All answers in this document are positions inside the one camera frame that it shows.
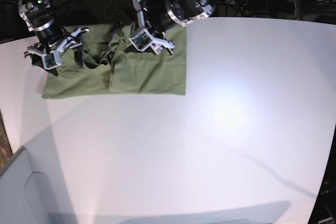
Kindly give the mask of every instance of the folded fabric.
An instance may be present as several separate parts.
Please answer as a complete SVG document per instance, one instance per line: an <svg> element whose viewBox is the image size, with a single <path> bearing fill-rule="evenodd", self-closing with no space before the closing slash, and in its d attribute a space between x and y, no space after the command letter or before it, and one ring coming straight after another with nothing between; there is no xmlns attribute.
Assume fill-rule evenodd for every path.
<svg viewBox="0 0 336 224"><path fill-rule="evenodd" d="M174 55L135 51L129 42L131 24L115 31L113 25L88 26L83 35L83 62L79 68L74 53L61 56L58 77L48 74L43 98L60 99L95 94L185 94L186 30L173 28L166 38L175 43Z"/></svg>

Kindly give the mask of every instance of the tabletop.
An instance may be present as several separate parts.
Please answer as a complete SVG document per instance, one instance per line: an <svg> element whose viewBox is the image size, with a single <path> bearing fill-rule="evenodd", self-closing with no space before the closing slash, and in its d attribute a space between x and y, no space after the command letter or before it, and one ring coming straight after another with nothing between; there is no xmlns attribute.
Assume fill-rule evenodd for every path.
<svg viewBox="0 0 336 224"><path fill-rule="evenodd" d="M27 38L0 45L13 151L78 224L307 223L336 122L336 27L209 18L187 28L186 96L43 100Z"/></svg>

